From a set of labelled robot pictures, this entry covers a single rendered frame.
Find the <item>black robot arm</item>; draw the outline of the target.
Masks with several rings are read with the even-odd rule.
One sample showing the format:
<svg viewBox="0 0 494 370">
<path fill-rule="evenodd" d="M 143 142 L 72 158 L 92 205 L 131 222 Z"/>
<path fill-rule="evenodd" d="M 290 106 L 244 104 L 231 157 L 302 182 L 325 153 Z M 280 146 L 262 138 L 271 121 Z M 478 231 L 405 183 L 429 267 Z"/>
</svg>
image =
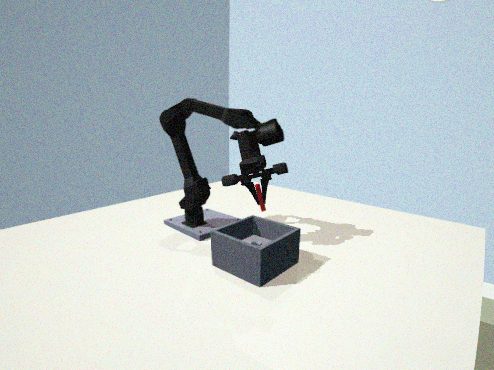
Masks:
<svg viewBox="0 0 494 370">
<path fill-rule="evenodd" d="M 269 146 L 284 141 L 284 131 L 277 119 L 260 123 L 256 120 L 251 111 L 247 109 L 225 108 L 220 105 L 213 105 L 197 99 L 185 98 L 162 112 L 160 122 L 163 130 L 171 138 L 172 144 L 177 154 L 177 159 L 184 176 L 184 197 L 179 204 L 184 209 L 185 222 L 182 224 L 196 228 L 205 224 L 203 205 L 206 204 L 210 196 L 210 186 L 207 178 L 202 178 L 198 174 L 192 152 L 185 136 L 186 119 L 192 113 L 200 113 L 222 121 L 235 129 L 253 129 L 235 131 L 230 136 L 232 140 L 238 140 L 240 153 L 250 149 L 259 148 L 259 144 Z M 258 154 L 258 155 L 257 155 Z M 254 153 L 254 157 L 242 159 L 239 164 L 241 175 L 257 174 L 266 167 L 265 155 Z"/>
</svg>

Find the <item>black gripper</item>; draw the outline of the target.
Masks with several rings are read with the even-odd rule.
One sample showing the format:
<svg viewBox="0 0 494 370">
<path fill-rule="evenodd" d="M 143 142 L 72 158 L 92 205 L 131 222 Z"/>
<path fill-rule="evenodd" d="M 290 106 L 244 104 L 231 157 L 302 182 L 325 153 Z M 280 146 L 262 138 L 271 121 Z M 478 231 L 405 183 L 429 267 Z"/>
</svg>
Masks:
<svg viewBox="0 0 494 370">
<path fill-rule="evenodd" d="M 246 150 L 246 151 L 243 151 L 240 153 L 241 159 L 245 158 L 245 155 L 247 155 L 247 158 L 254 157 L 254 153 L 259 153 L 259 155 L 261 155 L 259 148 L 250 149 L 250 150 Z M 221 180 L 222 186 L 227 187 L 227 186 L 236 185 L 236 184 L 238 184 L 238 182 L 241 181 L 241 186 L 247 187 L 247 189 L 250 191 L 253 198 L 255 199 L 257 205 L 259 206 L 260 203 L 258 200 L 257 192 L 255 189 L 254 183 L 251 182 L 251 179 L 261 177 L 262 179 L 260 179 L 260 181 L 261 181 L 261 188 L 262 188 L 262 198 L 263 198 L 263 203 L 266 204 L 267 187 L 268 187 L 269 180 L 272 180 L 271 174 L 276 173 L 278 175 L 281 175 L 281 174 L 289 173 L 289 171 L 288 171 L 288 166 L 285 162 L 279 163 L 279 164 L 274 164 L 273 168 L 264 169 L 264 170 L 260 170 L 260 171 L 261 171 L 261 173 L 252 174 L 252 175 L 247 174 L 245 176 L 242 176 L 242 175 L 237 176 L 237 174 L 231 174 L 231 175 L 223 176 L 222 180 Z"/>
</svg>

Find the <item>red peg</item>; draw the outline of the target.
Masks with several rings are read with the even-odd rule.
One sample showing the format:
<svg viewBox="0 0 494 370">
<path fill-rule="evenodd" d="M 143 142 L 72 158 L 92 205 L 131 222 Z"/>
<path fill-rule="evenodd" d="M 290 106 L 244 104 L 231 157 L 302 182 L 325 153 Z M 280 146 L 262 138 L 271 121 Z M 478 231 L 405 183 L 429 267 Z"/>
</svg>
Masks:
<svg viewBox="0 0 494 370">
<path fill-rule="evenodd" d="M 259 200 L 259 203 L 260 203 L 261 212 L 265 212 L 266 211 L 266 207 L 265 207 L 265 204 L 263 203 L 263 198 L 262 198 L 262 192 L 261 192 L 260 184 L 255 184 L 255 188 L 256 188 L 258 200 Z"/>
</svg>

